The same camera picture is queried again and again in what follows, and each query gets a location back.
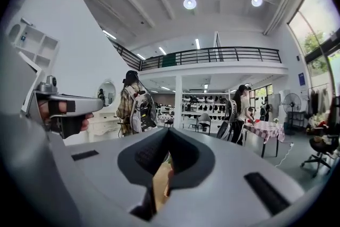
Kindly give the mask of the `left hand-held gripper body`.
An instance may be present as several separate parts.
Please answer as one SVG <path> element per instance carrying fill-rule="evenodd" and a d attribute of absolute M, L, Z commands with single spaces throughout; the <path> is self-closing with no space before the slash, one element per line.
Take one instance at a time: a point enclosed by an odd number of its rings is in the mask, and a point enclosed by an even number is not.
<path fill-rule="evenodd" d="M 51 127 L 45 127 L 40 116 L 38 102 L 56 100 L 67 102 L 67 112 L 56 114 L 50 111 Z M 47 132 L 63 139 L 78 130 L 78 123 L 85 115 L 103 108 L 99 98 L 61 94 L 53 75 L 45 75 L 42 68 L 18 52 L 12 45 L 1 46 L 1 113 L 17 114 L 42 125 Z"/>

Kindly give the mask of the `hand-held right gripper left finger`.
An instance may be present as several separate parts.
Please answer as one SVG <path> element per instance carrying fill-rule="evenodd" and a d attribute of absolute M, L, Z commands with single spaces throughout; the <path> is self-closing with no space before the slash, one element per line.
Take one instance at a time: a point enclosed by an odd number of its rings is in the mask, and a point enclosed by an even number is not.
<path fill-rule="evenodd" d="M 153 178 L 169 154 L 168 129 L 151 130 L 150 133 L 121 151 L 117 159 L 118 167 L 129 183 L 146 188 L 142 203 L 130 211 L 146 221 L 157 213 Z"/>

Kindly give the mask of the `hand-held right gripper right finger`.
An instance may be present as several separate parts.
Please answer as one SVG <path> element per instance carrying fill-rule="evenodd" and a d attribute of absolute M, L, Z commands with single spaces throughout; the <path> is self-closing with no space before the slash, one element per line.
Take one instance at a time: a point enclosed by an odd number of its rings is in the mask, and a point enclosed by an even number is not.
<path fill-rule="evenodd" d="M 170 190 L 199 186 L 215 167 L 212 149 L 197 136 L 190 136 L 188 131 L 170 128 L 167 133 L 167 148 L 174 171 L 169 182 Z"/>

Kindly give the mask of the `person's left hand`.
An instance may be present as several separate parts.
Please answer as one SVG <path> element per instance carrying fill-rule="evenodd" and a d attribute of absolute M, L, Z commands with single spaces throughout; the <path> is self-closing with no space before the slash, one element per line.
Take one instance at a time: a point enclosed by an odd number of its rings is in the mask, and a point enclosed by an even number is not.
<path fill-rule="evenodd" d="M 56 100 L 40 100 L 38 102 L 38 108 L 45 127 L 51 127 L 52 122 L 50 118 L 51 116 L 50 111 L 56 114 L 65 114 L 67 112 L 67 102 Z M 86 131 L 89 126 L 88 120 L 93 116 L 94 116 L 93 113 L 85 115 L 81 123 L 78 123 L 79 127 L 78 130 L 73 134 L 78 134 L 81 131 Z"/>

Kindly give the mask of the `person's right hand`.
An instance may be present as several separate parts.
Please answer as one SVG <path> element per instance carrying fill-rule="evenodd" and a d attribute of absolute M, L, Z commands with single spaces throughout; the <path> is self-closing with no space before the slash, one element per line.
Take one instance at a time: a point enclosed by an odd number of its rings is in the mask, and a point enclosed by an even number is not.
<path fill-rule="evenodd" d="M 170 171 L 168 172 L 168 181 L 167 181 L 167 184 L 166 184 L 166 188 L 165 188 L 165 191 L 164 191 L 164 196 L 165 197 L 169 197 L 170 195 L 170 189 L 169 189 L 169 184 L 170 184 L 170 181 L 172 179 L 172 177 L 174 176 L 174 166 L 173 166 L 173 161 L 170 160 L 169 161 L 169 164 L 170 164 Z"/>

